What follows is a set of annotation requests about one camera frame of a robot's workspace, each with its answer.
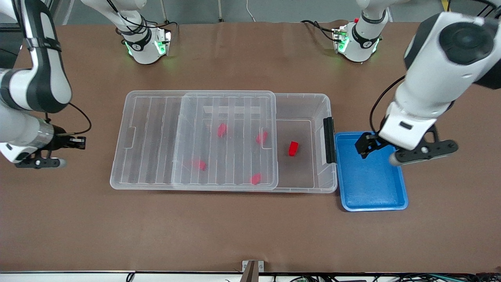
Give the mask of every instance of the transparent lid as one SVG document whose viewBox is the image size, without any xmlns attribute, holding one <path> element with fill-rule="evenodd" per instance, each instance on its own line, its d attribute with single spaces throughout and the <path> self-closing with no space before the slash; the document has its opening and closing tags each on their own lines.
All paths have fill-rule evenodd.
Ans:
<svg viewBox="0 0 501 282">
<path fill-rule="evenodd" d="M 115 189 L 266 191 L 278 183 L 269 91 L 132 91 L 110 184 Z"/>
<path fill-rule="evenodd" d="M 189 92 L 181 100 L 172 183 L 190 190 L 272 190 L 276 131 L 272 92 Z"/>
</svg>

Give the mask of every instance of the box handle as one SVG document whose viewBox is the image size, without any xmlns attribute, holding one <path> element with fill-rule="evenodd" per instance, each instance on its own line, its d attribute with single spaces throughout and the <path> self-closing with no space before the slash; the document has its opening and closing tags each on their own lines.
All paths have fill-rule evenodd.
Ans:
<svg viewBox="0 0 501 282">
<path fill-rule="evenodd" d="M 334 122 L 332 117 L 324 118 L 325 157 L 328 164 L 336 162 L 336 149 L 334 148 Z"/>
</svg>

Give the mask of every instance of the green led light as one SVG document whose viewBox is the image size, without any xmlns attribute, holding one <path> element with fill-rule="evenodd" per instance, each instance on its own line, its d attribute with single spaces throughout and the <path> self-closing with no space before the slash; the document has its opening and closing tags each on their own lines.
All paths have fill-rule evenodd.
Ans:
<svg viewBox="0 0 501 282">
<path fill-rule="evenodd" d="M 372 49 L 372 53 L 376 52 L 377 44 L 379 43 L 379 39 L 374 43 L 374 49 Z"/>
<path fill-rule="evenodd" d="M 163 44 L 162 42 L 156 42 L 156 41 L 155 41 L 155 43 L 156 43 L 155 46 L 158 50 L 158 53 L 160 55 L 165 54 L 165 44 Z"/>
<path fill-rule="evenodd" d="M 129 55 L 132 56 L 132 52 L 130 51 L 129 44 L 127 44 L 127 42 L 125 42 L 125 46 L 127 47 L 127 50 L 129 51 Z"/>
<path fill-rule="evenodd" d="M 343 41 L 341 41 L 339 43 L 338 51 L 341 53 L 344 53 L 344 51 L 346 50 L 346 46 L 348 45 L 349 42 L 350 42 L 350 39 L 348 38 L 348 36 L 345 36 Z"/>
</svg>

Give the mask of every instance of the red block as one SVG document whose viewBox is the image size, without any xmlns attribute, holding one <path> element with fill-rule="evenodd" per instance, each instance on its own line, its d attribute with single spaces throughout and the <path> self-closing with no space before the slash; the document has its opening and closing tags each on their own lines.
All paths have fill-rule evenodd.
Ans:
<svg viewBox="0 0 501 282">
<path fill-rule="evenodd" d="M 299 143 L 292 141 L 289 146 L 289 156 L 294 157 L 298 151 Z"/>
<path fill-rule="evenodd" d="M 221 123 L 217 129 L 217 137 L 223 138 L 226 135 L 227 129 L 226 123 Z"/>
<path fill-rule="evenodd" d="M 191 163 L 194 167 L 198 167 L 201 171 L 205 171 L 205 169 L 207 169 L 207 164 L 202 160 L 193 160 Z"/>
<path fill-rule="evenodd" d="M 254 174 L 251 178 L 250 178 L 250 183 L 252 185 L 257 185 L 259 184 L 259 182 L 261 182 L 261 174 L 260 173 L 256 173 Z"/>
<path fill-rule="evenodd" d="M 268 137 L 268 132 L 263 131 L 263 134 L 258 134 L 258 137 L 256 137 L 256 142 L 259 145 L 263 145 L 266 142 L 266 138 Z"/>
</svg>

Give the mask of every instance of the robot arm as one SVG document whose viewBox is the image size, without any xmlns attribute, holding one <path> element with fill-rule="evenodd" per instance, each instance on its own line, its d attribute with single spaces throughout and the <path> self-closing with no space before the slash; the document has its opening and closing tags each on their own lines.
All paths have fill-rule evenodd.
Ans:
<svg viewBox="0 0 501 282">
<path fill-rule="evenodd" d="M 137 10 L 146 0 L 82 0 L 109 19 L 125 39 L 129 55 L 140 64 L 151 64 L 167 55 L 170 32 L 148 24 Z"/>
<path fill-rule="evenodd" d="M 381 129 L 365 133 L 357 150 L 367 155 L 384 145 L 397 147 L 390 157 L 401 165 L 446 156 L 454 141 L 439 141 L 434 126 L 473 83 L 499 89 L 501 81 L 500 23 L 458 13 L 440 13 L 425 20 L 407 48 L 407 74 L 395 91 Z M 432 132 L 434 142 L 423 136 Z"/>
<path fill-rule="evenodd" d="M 407 1 L 409 0 L 357 0 L 362 15 L 357 22 L 350 22 L 334 30 L 335 39 L 341 40 L 340 43 L 335 43 L 336 52 L 353 62 L 369 59 L 376 51 L 381 31 L 388 22 L 386 9 Z"/>
<path fill-rule="evenodd" d="M 56 113 L 71 100 L 64 72 L 61 46 L 49 9 L 40 0 L 0 0 L 0 12 L 19 22 L 30 55 L 31 69 L 0 69 L 0 151 L 16 164 L 42 148 L 67 146 L 65 131 L 27 113 Z M 64 161 L 51 159 L 53 167 Z"/>
</svg>

